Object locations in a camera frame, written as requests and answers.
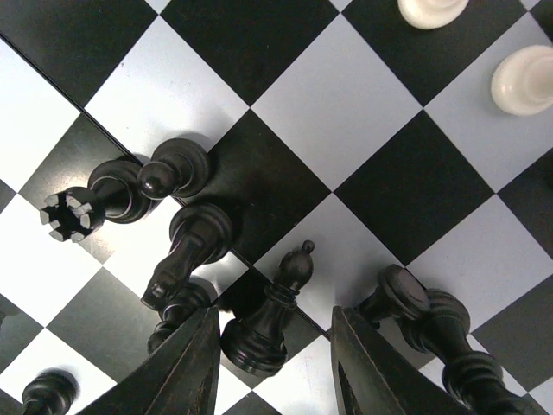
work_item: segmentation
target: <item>checkered pattern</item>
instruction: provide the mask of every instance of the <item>checkered pattern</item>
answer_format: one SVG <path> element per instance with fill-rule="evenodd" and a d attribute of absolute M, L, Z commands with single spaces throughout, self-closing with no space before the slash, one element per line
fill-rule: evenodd
<path fill-rule="evenodd" d="M 217 414 L 337 413 L 331 309 L 392 263 L 456 295 L 473 347 L 553 413 L 553 117 L 508 116 L 489 93 L 495 67 L 550 45 L 552 24 L 552 0 L 475 0 L 432 31 L 394 0 L 0 2 L 0 412 L 64 367 L 76 413 L 147 357 L 159 319 L 139 297 L 190 200 L 80 245 L 51 239 L 37 208 L 103 161 L 188 134 L 217 165 L 199 197 L 243 212 L 232 252 L 195 273 L 221 328 L 287 251 L 316 244 L 289 361 L 264 380 L 223 356 Z M 391 322 L 381 333 L 439 383 L 437 359 Z"/>

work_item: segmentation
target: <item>black pawn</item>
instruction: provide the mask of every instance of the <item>black pawn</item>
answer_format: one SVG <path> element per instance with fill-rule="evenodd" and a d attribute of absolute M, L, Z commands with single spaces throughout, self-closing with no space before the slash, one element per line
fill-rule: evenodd
<path fill-rule="evenodd" d="M 416 320 L 430 310 L 423 285 L 399 265 L 390 265 L 378 275 L 378 287 L 355 308 L 375 329 L 388 317 Z"/>
<path fill-rule="evenodd" d="M 148 353 L 154 353 L 197 309 L 207 308 L 211 300 L 207 291 L 196 283 L 184 288 L 159 312 L 162 319 L 148 339 Z"/>
<path fill-rule="evenodd" d="M 23 391 L 23 415 L 64 415 L 77 396 L 69 375 L 46 372 L 38 375 Z"/>
<path fill-rule="evenodd" d="M 151 162 L 138 174 L 139 188 L 152 200 L 167 196 L 190 197 L 200 192 L 211 175 L 204 149 L 186 138 L 173 138 L 160 144 Z"/>

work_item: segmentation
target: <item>white chess piece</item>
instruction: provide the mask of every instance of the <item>white chess piece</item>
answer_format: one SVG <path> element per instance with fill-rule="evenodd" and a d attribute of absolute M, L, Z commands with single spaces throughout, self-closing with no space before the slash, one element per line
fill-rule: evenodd
<path fill-rule="evenodd" d="M 552 106 L 553 48 L 529 46 L 508 56 L 493 74 L 492 97 L 514 115 L 533 115 Z"/>
<path fill-rule="evenodd" d="M 451 23 L 467 4 L 468 0 L 397 0 L 401 15 L 418 29 L 436 29 Z"/>

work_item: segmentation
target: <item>pawn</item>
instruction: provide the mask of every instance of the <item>pawn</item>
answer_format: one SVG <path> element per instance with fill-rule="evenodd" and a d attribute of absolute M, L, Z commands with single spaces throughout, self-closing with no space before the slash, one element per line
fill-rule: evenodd
<path fill-rule="evenodd" d="M 190 197 L 200 192 L 211 175 L 204 149 L 186 138 L 173 138 L 160 144 L 151 162 L 138 173 L 138 186 L 151 200 L 170 195 Z"/>
<path fill-rule="evenodd" d="M 533 115 L 553 105 L 553 48 L 529 46 L 502 61 L 492 77 L 492 97 L 513 115 Z"/>
<path fill-rule="evenodd" d="M 38 375 L 23 391 L 23 415 L 64 415 L 77 389 L 66 373 L 50 371 Z"/>
<path fill-rule="evenodd" d="M 450 24 L 467 7 L 468 0 L 398 0 L 399 12 L 417 29 L 437 29 Z"/>

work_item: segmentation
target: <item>white pawn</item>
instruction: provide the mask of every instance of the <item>white pawn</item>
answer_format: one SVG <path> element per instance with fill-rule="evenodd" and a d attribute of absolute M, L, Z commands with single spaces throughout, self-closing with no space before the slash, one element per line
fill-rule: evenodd
<path fill-rule="evenodd" d="M 492 97 L 514 115 L 533 115 L 553 105 L 553 48 L 529 46 L 502 61 L 492 77 Z"/>
<path fill-rule="evenodd" d="M 417 29 L 436 29 L 450 24 L 467 4 L 468 0 L 397 0 L 401 15 Z"/>

